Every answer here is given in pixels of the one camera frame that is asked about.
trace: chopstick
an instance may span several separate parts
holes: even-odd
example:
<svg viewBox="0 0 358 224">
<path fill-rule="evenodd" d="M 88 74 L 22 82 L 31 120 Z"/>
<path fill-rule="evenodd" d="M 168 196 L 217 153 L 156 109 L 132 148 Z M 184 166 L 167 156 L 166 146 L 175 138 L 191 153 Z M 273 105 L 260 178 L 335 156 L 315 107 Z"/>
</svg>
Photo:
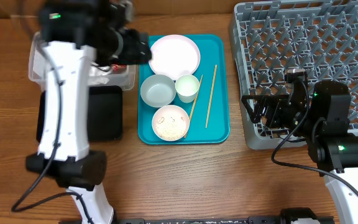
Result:
<svg viewBox="0 0 358 224">
<path fill-rule="evenodd" d="M 211 88 L 211 95 L 209 96 L 208 114 L 206 115 L 205 128 L 208 128 L 209 112 L 211 111 L 211 102 L 212 102 L 212 95 L 214 94 L 214 86 L 215 86 L 215 77 L 216 77 L 217 67 L 218 67 L 218 65 L 215 65 L 215 72 L 214 72 L 214 78 L 212 79 L 212 88 Z"/>
<path fill-rule="evenodd" d="M 191 108 L 191 112 L 190 112 L 190 123 L 191 123 L 191 118 L 193 117 L 193 111 L 194 111 L 194 107 L 196 106 L 196 102 L 197 102 L 197 97 L 198 97 L 198 94 L 200 93 L 200 89 L 201 89 L 201 82 L 203 81 L 203 75 L 201 75 L 201 78 L 200 78 L 200 87 L 198 88 L 198 92 L 197 92 L 197 95 L 196 95 L 196 98 L 194 99 L 194 102 L 193 102 L 193 107 Z"/>
</svg>

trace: gray drying rack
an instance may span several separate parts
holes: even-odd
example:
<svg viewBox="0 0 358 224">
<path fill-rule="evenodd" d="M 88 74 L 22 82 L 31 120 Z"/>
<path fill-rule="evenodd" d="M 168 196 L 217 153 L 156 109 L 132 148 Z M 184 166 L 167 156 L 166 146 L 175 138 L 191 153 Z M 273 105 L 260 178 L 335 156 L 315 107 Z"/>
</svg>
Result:
<svg viewBox="0 0 358 224">
<path fill-rule="evenodd" d="M 349 132 L 358 136 L 358 0 L 240 3 L 234 8 L 229 32 L 241 95 L 289 94 L 284 71 L 304 68 L 310 94 L 320 80 L 349 87 Z M 275 148 L 280 137 L 289 133 L 267 129 L 263 122 L 251 123 L 241 102 L 240 106 L 250 148 Z M 304 144 L 287 142 L 284 147 Z"/>
</svg>

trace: transparent bin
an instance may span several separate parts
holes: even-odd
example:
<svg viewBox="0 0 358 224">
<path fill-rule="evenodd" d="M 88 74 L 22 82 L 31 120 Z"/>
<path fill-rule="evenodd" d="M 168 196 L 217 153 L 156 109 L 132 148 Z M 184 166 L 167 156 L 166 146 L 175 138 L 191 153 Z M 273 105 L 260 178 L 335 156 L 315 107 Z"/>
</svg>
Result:
<svg viewBox="0 0 358 224">
<path fill-rule="evenodd" d="M 48 63 L 46 59 L 37 50 L 37 39 L 39 33 L 34 35 L 29 59 L 29 79 L 40 85 L 42 91 L 45 90 L 45 71 Z M 113 71 L 103 72 L 92 66 L 89 72 L 89 86 L 113 86 L 117 85 L 123 91 L 133 89 L 135 85 L 136 65 L 128 65 L 121 73 Z"/>
</svg>

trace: bowl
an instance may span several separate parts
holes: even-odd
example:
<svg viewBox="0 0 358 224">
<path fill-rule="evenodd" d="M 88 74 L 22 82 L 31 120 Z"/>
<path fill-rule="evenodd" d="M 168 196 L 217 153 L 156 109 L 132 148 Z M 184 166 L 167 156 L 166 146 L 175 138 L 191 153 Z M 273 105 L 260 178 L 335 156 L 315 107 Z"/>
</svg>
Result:
<svg viewBox="0 0 358 224">
<path fill-rule="evenodd" d="M 176 81 L 182 75 L 194 74 L 200 65 L 201 54 L 196 43 L 183 35 L 167 35 L 152 47 L 150 67 L 155 74 Z"/>
<path fill-rule="evenodd" d="M 154 133 L 164 141 L 177 141 L 188 132 L 190 119 L 179 106 L 168 105 L 155 112 L 152 120 Z"/>
<path fill-rule="evenodd" d="M 166 75 L 152 75 L 144 80 L 140 88 L 142 100 L 154 108 L 169 105 L 176 94 L 175 82 Z"/>
</svg>

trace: wooden table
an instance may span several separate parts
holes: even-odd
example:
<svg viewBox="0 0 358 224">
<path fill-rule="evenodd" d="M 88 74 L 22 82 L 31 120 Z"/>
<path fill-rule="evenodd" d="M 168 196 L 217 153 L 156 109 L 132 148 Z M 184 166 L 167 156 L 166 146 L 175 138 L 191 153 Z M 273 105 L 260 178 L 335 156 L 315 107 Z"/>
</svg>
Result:
<svg viewBox="0 0 358 224">
<path fill-rule="evenodd" d="M 226 142 L 205 146 L 148 146 L 137 136 L 137 83 L 124 93 L 124 137 L 92 144 L 108 155 L 104 188 L 119 218 L 234 218 L 277 215 L 282 208 L 310 207 L 317 215 L 336 209 L 317 173 L 280 167 L 271 150 L 255 151 L 244 141 L 239 84 L 232 61 L 230 14 L 145 16 L 131 24 L 150 35 L 216 34 L 224 42 L 231 133 Z M 79 213 L 60 198 L 24 213 L 12 204 L 36 178 L 24 159 L 37 150 L 35 129 L 40 89 L 29 81 L 30 40 L 10 20 L 0 20 L 0 223 L 56 223 Z M 306 147 L 284 149 L 278 159 L 313 166 Z M 62 192 L 44 179 L 26 201 Z"/>
</svg>

